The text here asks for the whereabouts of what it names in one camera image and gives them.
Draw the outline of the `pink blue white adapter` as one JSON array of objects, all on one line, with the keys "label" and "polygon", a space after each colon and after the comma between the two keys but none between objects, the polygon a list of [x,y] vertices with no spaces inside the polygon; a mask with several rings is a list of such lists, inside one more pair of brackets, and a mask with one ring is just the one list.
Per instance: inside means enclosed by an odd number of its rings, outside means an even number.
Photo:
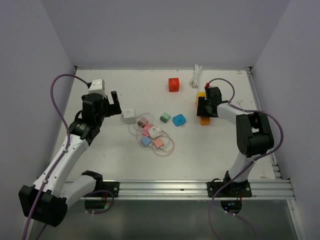
[{"label": "pink blue white adapter", "polygon": [[136,111],[134,108],[127,108],[122,111],[121,114],[121,119],[126,123],[126,124],[134,124],[137,122],[136,119]]}]

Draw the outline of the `brown usb charger plug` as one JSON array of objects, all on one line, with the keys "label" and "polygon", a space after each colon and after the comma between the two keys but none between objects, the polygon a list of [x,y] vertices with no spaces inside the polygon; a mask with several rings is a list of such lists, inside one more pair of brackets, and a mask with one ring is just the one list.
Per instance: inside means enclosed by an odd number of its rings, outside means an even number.
[{"label": "brown usb charger plug", "polygon": [[148,123],[149,123],[149,121],[147,120],[147,118],[141,117],[141,118],[138,120],[137,125],[138,125],[140,128],[143,128],[143,127],[145,127]]}]

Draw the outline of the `bright blue plug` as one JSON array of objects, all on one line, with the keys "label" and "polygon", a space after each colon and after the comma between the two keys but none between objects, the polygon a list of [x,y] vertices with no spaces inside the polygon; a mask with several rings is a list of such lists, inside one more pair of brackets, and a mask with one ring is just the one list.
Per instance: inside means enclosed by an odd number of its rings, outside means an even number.
[{"label": "bright blue plug", "polygon": [[176,127],[183,127],[186,124],[187,119],[183,114],[178,114],[172,118],[172,122]]}]

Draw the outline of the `red cube socket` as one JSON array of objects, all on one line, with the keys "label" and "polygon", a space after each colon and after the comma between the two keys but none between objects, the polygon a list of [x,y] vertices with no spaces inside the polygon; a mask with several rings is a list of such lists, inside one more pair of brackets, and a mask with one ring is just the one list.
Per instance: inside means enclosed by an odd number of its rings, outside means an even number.
[{"label": "red cube socket", "polygon": [[172,77],[168,79],[168,91],[178,92],[180,90],[180,79],[178,77]]}]

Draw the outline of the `green charger plug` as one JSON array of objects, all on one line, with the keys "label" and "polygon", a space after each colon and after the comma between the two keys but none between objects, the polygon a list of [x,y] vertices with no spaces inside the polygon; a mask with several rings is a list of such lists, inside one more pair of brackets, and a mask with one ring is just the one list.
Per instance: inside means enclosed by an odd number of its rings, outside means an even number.
[{"label": "green charger plug", "polygon": [[164,113],[160,116],[159,120],[160,120],[161,122],[163,122],[163,123],[167,123],[167,122],[170,120],[170,118],[171,118],[171,115],[170,115],[169,113],[167,113],[167,112],[164,112]]}]

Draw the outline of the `blue usb charger plug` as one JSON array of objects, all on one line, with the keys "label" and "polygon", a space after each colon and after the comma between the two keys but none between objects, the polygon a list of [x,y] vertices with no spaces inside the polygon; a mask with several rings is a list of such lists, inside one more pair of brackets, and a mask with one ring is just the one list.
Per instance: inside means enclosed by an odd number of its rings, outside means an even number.
[{"label": "blue usb charger plug", "polygon": [[143,147],[148,147],[151,144],[152,140],[148,136],[143,136],[140,139],[140,143]]}]

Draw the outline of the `grey plug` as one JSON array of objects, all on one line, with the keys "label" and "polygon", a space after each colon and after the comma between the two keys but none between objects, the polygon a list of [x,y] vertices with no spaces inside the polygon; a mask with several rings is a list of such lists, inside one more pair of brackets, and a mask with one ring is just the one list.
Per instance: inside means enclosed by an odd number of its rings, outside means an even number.
[{"label": "grey plug", "polygon": [[155,125],[148,129],[148,134],[152,139],[159,137],[162,134],[162,130],[159,126]]}]

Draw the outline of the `pink usb charger plug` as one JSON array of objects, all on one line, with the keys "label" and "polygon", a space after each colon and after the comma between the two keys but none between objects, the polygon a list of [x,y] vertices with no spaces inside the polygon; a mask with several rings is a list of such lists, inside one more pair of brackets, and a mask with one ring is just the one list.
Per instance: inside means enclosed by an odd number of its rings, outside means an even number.
[{"label": "pink usb charger plug", "polygon": [[165,143],[161,138],[155,138],[152,142],[152,147],[155,150],[161,150],[165,146]]}]

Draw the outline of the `orange power strip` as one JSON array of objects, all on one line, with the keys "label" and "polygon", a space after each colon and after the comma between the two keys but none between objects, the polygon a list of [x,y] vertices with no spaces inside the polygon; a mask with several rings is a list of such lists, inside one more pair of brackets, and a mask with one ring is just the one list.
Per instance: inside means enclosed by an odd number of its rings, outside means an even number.
[{"label": "orange power strip", "polygon": [[199,117],[199,123],[202,126],[207,126],[211,123],[211,119],[209,117],[200,116]]}]

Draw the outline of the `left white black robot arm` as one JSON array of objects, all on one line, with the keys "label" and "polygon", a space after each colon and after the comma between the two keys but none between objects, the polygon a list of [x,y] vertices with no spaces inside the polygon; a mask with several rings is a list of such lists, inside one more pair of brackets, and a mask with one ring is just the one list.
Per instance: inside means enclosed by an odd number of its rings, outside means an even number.
[{"label": "left white black robot arm", "polygon": [[86,170],[72,183],[66,180],[75,164],[99,134],[105,118],[122,113],[116,91],[107,96],[89,93],[81,97],[82,109],[70,124],[64,142],[43,174],[18,193],[28,220],[58,226],[68,209],[85,195],[99,196],[104,191],[103,176]]}]

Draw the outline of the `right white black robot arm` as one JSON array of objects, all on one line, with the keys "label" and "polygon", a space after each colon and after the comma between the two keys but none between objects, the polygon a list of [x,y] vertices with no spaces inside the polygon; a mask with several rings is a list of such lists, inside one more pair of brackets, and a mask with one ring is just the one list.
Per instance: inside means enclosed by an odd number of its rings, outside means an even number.
[{"label": "right white black robot arm", "polygon": [[231,198],[238,195],[251,197],[249,175],[256,158],[263,157],[274,147],[274,137],[268,116],[259,111],[247,111],[233,106],[230,101],[222,100],[218,87],[208,87],[197,94],[196,115],[207,125],[210,119],[220,118],[235,125],[236,144],[239,153],[226,171],[223,180],[207,182],[209,197]]}]

